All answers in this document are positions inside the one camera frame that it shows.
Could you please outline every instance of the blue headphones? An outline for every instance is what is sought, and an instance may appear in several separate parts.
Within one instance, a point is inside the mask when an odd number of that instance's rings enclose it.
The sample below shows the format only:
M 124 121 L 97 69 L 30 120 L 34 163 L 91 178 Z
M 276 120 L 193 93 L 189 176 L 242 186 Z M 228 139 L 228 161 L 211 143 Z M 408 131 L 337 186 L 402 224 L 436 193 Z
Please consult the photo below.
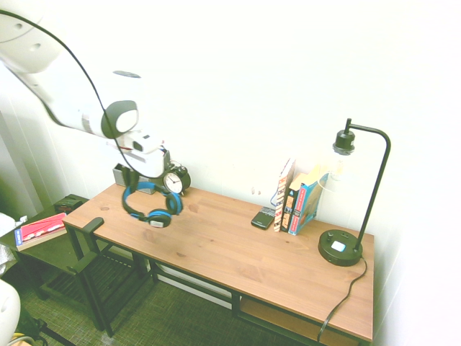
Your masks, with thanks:
M 148 215 L 144 215 L 144 213 L 131 208 L 127 204 L 128 196 L 136 190 L 141 189 L 153 189 L 165 196 L 166 210 L 154 209 L 151 210 Z M 171 215 L 179 215 L 182 211 L 182 201 L 179 195 L 177 193 L 169 192 L 167 189 L 157 186 L 153 182 L 139 182 L 135 188 L 128 185 L 123 193 L 122 205 L 133 218 L 147 222 L 153 227 L 167 227 L 171 223 Z

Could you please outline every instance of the clock face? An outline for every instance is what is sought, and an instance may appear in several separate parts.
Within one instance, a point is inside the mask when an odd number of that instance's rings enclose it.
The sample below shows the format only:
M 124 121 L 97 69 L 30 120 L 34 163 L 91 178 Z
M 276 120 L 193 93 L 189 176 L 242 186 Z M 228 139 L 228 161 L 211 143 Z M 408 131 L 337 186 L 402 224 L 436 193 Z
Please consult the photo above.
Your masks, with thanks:
M 168 173 L 164 177 L 165 187 L 174 193 L 181 193 L 182 191 L 182 181 L 175 173 Z

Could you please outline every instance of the red book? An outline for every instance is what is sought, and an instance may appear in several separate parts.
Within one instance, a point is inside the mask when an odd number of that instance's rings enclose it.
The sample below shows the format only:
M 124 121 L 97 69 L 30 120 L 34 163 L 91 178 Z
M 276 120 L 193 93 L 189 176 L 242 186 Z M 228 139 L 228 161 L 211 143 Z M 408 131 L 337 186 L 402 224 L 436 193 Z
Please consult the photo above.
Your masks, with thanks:
M 17 249 L 21 251 L 66 233 L 65 216 L 66 213 L 60 213 L 14 230 Z

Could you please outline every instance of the lower shelf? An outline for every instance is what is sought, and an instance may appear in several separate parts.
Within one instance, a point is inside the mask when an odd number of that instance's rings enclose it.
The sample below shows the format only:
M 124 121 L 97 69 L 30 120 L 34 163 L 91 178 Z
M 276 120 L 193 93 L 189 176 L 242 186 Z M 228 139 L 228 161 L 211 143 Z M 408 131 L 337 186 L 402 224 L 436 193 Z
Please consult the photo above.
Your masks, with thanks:
M 273 329 L 273 327 L 285 329 L 298 334 L 301 337 L 317 340 L 320 327 L 314 323 L 299 319 L 293 315 L 286 314 L 285 312 L 273 309 L 270 306 L 266 306 L 245 297 L 242 297 L 240 301 L 240 310 L 243 312 L 244 316 L 247 316 L 247 318 L 244 317 L 243 319 L 248 319 L 253 323 L 261 325 L 262 327 L 270 329 Z M 359 345 L 358 341 L 349 339 L 344 335 L 334 333 L 327 329 L 322 334 L 321 342 L 328 346 Z

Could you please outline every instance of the lamp arm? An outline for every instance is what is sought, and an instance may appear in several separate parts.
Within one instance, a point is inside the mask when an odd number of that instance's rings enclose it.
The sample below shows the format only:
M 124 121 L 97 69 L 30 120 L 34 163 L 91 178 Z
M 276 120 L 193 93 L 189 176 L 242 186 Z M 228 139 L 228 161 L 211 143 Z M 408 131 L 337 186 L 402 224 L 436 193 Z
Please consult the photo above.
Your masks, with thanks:
M 355 124 L 351 124 L 350 122 L 348 122 L 346 124 L 346 129 L 349 129 L 349 128 L 354 128 L 356 130 L 362 130 L 365 132 L 376 133 L 382 136 L 384 140 L 386 141 L 386 150 L 384 152 L 384 157 L 382 158 L 380 171 L 377 174 L 377 179 L 376 179 L 375 187 L 373 188 L 372 197 L 370 198 L 370 202 L 368 203 L 368 209 L 367 209 L 367 212 L 365 213 L 365 218 L 363 220 L 363 224 L 360 229 L 359 237 L 357 239 L 357 243 L 354 248 L 354 250 L 358 250 L 360 247 L 360 244 L 362 243 L 362 238 L 365 233 L 365 229 L 367 228 L 368 219 L 370 218 L 370 214 L 372 212 L 373 203 L 375 202 L 377 189 L 381 183 L 381 178 L 382 178 L 382 174 L 384 173 L 384 168 L 386 167 L 386 163 L 388 162 L 388 157 L 390 153 L 390 139 L 386 133 L 384 133 L 381 130 L 378 130 L 377 128 L 368 128 L 367 126 L 355 125 Z

